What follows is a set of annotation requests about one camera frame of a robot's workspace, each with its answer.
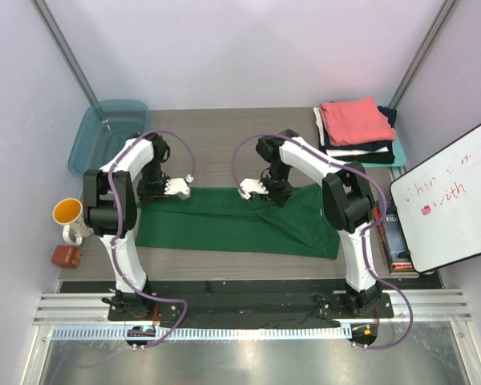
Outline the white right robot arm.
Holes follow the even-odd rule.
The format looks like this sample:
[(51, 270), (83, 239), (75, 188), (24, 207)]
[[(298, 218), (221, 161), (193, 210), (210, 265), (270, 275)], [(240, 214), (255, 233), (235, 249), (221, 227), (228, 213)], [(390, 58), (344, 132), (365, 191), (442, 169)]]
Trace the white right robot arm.
[(354, 316), (370, 313), (381, 297), (382, 288), (374, 277), (370, 232), (365, 230), (373, 219), (375, 206), (370, 182), (358, 162), (343, 163), (313, 148), (292, 130), (262, 136), (257, 154), (269, 164), (254, 193), (277, 205), (284, 205), (293, 188), (289, 172), (303, 172), (321, 188), (322, 213), (338, 231), (346, 261), (346, 307)]

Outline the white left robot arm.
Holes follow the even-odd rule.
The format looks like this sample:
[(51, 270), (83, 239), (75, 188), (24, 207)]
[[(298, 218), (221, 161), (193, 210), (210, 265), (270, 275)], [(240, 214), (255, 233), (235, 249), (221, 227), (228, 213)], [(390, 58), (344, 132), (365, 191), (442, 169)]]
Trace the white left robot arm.
[(169, 176), (162, 164), (170, 148), (157, 132), (132, 136), (102, 168), (83, 174), (83, 219), (105, 246), (115, 273), (115, 295), (105, 300), (113, 314), (149, 318), (155, 301), (140, 265), (133, 230), (137, 204), (168, 195)]

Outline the green t shirt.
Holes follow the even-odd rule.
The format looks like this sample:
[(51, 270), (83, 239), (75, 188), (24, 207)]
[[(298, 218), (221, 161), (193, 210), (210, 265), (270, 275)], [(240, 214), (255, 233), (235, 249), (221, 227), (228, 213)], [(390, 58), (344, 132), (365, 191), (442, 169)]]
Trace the green t shirt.
[(194, 188), (140, 208), (138, 246), (250, 252), (334, 260), (340, 239), (322, 215), (316, 184), (296, 188), (283, 207), (245, 201), (234, 188)]

